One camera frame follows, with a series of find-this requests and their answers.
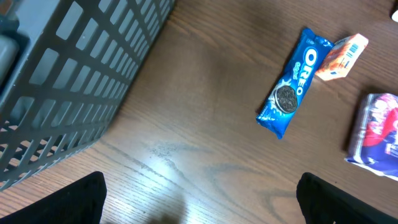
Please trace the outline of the blue Oreo cookie pack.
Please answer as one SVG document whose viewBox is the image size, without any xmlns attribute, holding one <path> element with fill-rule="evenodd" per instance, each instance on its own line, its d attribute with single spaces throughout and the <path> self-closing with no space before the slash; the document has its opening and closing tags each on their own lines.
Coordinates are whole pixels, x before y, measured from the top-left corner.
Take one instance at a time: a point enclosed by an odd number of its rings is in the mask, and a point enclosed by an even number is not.
<svg viewBox="0 0 398 224">
<path fill-rule="evenodd" d="M 285 131 L 310 88 L 315 72 L 333 48 L 334 43 L 316 35 L 311 29 L 301 32 L 293 54 L 281 78 L 264 102 L 256 121 L 282 139 Z"/>
</svg>

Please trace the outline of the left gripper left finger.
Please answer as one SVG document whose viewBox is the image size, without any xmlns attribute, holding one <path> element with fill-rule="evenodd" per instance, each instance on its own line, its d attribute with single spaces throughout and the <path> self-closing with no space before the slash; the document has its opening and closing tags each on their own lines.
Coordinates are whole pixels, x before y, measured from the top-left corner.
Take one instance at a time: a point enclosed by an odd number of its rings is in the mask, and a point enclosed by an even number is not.
<svg viewBox="0 0 398 224">
<path fill-rule="evenodd" d="M 99 223 L 106 194 L 104 175 L 96 171 L 1 218 L 1 224 Z"/>
</svg>

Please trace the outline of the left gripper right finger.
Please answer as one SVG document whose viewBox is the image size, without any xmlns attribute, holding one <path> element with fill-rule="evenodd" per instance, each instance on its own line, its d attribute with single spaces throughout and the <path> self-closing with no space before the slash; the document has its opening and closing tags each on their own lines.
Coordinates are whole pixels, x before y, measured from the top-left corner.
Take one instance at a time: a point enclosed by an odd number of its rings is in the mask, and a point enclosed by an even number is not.
<svg viewBox="0 0 398 224">
<path fill-rule="evenodd" d="M 396 218 L 309 172 L 301 176 L 296 198 L 307 224 L 397 224 Z"/>
</svg>

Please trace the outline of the pink purple liners pack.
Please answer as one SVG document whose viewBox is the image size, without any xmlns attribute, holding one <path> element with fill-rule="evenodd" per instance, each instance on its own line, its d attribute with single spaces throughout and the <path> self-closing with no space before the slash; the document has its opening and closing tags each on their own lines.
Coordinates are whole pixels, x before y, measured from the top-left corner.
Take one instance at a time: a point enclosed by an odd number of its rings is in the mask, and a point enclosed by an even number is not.
<svg viewBox="0 0 398 224">
<path fill-rule="evenodd" d="M 361 102 L 345 161 L 397 180 L 397 96 L 371 93 Z"/>
</svg>

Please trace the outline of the small orange box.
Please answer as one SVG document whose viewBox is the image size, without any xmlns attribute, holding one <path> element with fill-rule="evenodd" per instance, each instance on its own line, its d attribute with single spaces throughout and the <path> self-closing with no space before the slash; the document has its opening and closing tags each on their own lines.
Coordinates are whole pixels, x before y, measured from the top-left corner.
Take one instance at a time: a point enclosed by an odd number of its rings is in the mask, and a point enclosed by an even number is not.
<svg viewBox="0 0 398 224">
<path fill-rule="evenodd" d="M 315 75 L 323 81 L 346 77 L 368 43 L 369 40 L 361 34 L 335 42 Z"/>
</svg>

